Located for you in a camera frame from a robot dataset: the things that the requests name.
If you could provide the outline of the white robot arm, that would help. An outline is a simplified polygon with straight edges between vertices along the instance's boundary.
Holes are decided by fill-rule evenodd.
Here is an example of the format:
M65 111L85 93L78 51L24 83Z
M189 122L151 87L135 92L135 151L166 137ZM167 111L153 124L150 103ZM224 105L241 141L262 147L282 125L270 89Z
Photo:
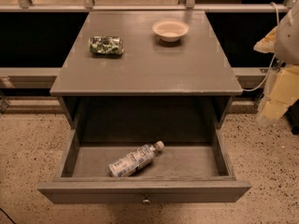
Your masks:
M286 64L279 71L271 71L265 81L263 98L258 106L258 121L268 125L283 117L299 100L299 1L254 50L273 53Z

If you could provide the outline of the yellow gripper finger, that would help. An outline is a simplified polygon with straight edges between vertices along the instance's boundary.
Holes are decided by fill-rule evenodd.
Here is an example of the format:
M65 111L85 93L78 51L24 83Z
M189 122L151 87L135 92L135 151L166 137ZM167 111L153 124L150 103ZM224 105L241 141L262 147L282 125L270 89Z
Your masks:
M274 27L264 38L258 41L253 49L261 53L274 53L277 36L277 27Z
M270 125L299 100L299 66L288 64L279 71L271 70L258 105L257 121Z

